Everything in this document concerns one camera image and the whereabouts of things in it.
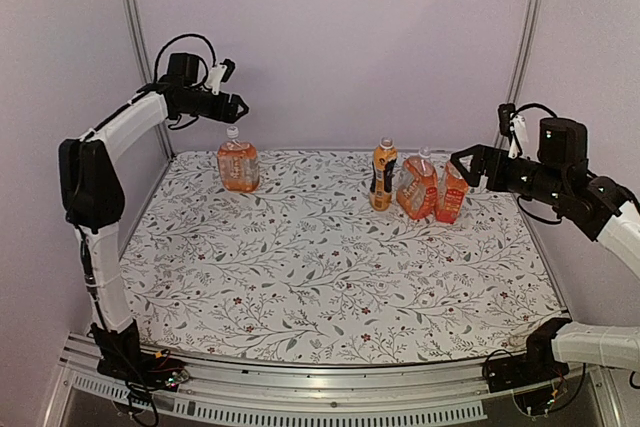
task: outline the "plastic bottle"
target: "plastic bottle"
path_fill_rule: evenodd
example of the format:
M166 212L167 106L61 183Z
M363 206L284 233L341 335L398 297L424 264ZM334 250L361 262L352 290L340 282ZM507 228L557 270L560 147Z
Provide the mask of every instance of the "plastic bottle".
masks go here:
M249 142L239 142L235 126L227 128L229 140L218 150L218 170L224 188L231 192L253 192L260 183L258 151Z
M369 202L374 210L387 210L391 205L391 180L397 159L398 151L393 146L393 140L383 137L373 152L373 179Z
M444 168L444 177L441 185L441 195L436 205L436 220L453 224L458 218L464 196L469 190L469 185L460 175L460 172L451 162L447 162Z
M402 164L396 199L413 220L431 214L438 201L438 174L431 163L428 147L420 149Z

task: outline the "bottle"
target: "bottle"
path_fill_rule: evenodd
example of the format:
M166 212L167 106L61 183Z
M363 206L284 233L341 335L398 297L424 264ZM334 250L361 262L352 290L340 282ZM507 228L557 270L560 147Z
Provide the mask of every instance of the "bottle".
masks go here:
M218 150L218 170L224 188L231 192L253 192L260 183L258 151L249 142L238 142L239 131L227 128L229 140Z
M391 205L391 179L398 159L398 151L393 140L383 137L373 152L373 179L369 202L374 210L387 210Z
M431 163L431 150L423 147L402 164L396 199L413 220L431 214L438 201L438 174Z
M436 220L453 224L458 218L462 201L468 190L469 185L458 169L451 162L447 162L440 188L440 199L436 204Z

